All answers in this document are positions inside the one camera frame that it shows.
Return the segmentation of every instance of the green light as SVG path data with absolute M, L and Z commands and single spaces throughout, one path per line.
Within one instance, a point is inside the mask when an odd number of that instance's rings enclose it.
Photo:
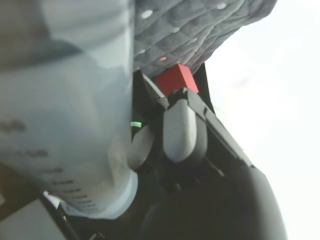
M 131 127 L 142 128 L 142 122 L 132 121 L 131 122 Z

